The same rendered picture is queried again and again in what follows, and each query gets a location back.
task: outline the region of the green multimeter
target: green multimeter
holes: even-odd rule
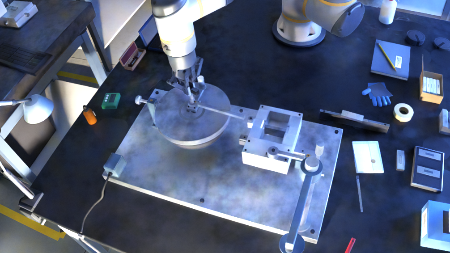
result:
[[[102,109],[117,109],[120,93],[106,93],[102,102]]]

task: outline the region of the yellow pencil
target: yellow pencil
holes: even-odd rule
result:
[[[392,64],[391,60],[389,59],[389,57],[387,56],[386,52],[384,51],[383,47],[381,47],[381,45],[378,43],[378,46],[380,46],[381,51],[383,52],[384,56],[386,56],[386,59],[389,61],[389,63],[391,64],[391,66],[394,68],[395,71],[397,71],[397,69],[395,69],[394,64]]]

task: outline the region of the tape roll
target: tape roll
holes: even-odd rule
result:
[[[413,115],[413,108],[405,103],[396,104],[394,107],[394,117],[400,122],[410,121]]]

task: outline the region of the red handle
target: red handle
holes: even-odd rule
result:
[[[356,239],[352,237],[352,239],[350,240],[350,243],[347,246],[347,250],[345,251],[345,253],[350,253],[351,248],[353,248],[353,244],[355,244]]]

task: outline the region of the small wooden box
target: small wooden box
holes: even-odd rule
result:
[[[423,92],[423,77],[428,77],[428,78],[433,78],[433,79],[439,80],[440,94],[432,94],[432,93]],[[442,99],[444,98],[444,80],[442,79],[441,74],[423,70],[423,55],[422,55],[422,73],[420,74],[419,81],[420,81],[419,99],[422,101],[440,104],[442,102]]]
[[[135,70],[135,68],[138,66],[139,62],[142,60],[142,57],[145,55],[147,51],[145,49],[139,49],[136,46],[136,43],[131,43],[131,45],[125,50],[123,55],[120,57],[119,61],[120,64],[126,69],[126,70]],[[133,62],[134,58],[137,57],[137,59],[134,61],[133,65],[130,66],[130,64]]]

